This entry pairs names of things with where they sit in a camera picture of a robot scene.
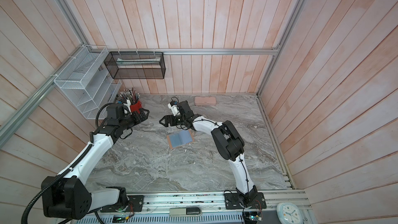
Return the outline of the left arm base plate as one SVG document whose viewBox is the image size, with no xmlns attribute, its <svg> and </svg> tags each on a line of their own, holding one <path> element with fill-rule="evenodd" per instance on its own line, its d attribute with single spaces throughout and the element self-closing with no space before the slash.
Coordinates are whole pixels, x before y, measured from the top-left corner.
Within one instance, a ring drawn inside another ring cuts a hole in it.
<svg viewBox="0 0 398 224">
<path fill-rule="evenodd" d="M 113 205 L 107 205 L 100 209 L 101 213 L 138 213 L 143 209 L 144 195 L 127 195 Z"/>
</svg>

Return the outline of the red credit card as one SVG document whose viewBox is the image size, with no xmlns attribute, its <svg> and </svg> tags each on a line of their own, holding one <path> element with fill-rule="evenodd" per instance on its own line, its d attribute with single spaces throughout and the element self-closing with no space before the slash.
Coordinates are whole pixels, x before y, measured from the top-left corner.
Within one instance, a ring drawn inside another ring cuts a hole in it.
<svg viewBox="0 0 398 224">
<path fill-rule="evenodd" d="M 130 111 L 131 113 L 137 112 L 137 113 L 141 113 L 141 109 L 142 109 L 142 103 L 140 100 L 138 100 L 136 103 L 130 105 Z"/>
</svg>

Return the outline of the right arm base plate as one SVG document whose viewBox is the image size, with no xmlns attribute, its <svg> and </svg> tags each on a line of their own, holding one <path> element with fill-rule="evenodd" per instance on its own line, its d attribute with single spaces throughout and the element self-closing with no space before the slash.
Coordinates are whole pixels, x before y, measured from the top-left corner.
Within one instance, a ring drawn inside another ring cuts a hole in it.
<svg viewBox="0 0 398 224">
<path fill-rule="evenodd" d="M 266 202 L 264 194 L 257 192 L 250 196 L 243 196 L 237 192 L 229 190 L 223 193 L 226 209 L 266 209 Z"/>
</svg>

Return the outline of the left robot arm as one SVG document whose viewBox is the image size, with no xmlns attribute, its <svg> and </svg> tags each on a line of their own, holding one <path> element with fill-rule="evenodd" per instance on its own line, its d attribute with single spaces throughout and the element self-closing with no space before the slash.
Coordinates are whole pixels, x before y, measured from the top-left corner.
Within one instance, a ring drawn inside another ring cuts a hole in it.
<svg viewBox="0 0 398 224">
<path fill-rule="evenodd" d="M 28 223 L 29 213 L 39 199 L 46 217 L 62 218 L 64 223 L 97 213 L 105 206 L 118 212 L 131 209 L 124 187 L 89 192 L 85 184 L 104 154 L 123 138 L 124 131 L 147 120 L 149 111 L 138 108 L 133 112 L 121 103 L 107 103 L 102 109 L 107 111 L 107 116 L 102 123 L 96 124 L 85 149 L 58 175 L 43 180 L 40 192 L 24 210 L 21 223 Z"/>
</svg>

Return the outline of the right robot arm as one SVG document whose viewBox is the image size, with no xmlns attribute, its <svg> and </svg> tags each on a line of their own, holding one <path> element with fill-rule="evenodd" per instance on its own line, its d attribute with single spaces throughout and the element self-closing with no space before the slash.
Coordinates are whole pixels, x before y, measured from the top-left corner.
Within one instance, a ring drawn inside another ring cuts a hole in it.
<svg viewBox="0 0 398 224">
<path fill-rule="evenodd" d="M 221 157 L 228 161 L 236 182 L 238 202 L 241 208 L 249 208 L 257 196 L 257 188 L 249 176 L 245 162 L 245 142 L 234 124 L 227 120 L 216 122 L 196 114 L 187 101 L 172 100 L 168 104 L 171 115 L 165 115 L 159 123 L 164 127 L 179 127 L 210 135 Z"/>
</svg>

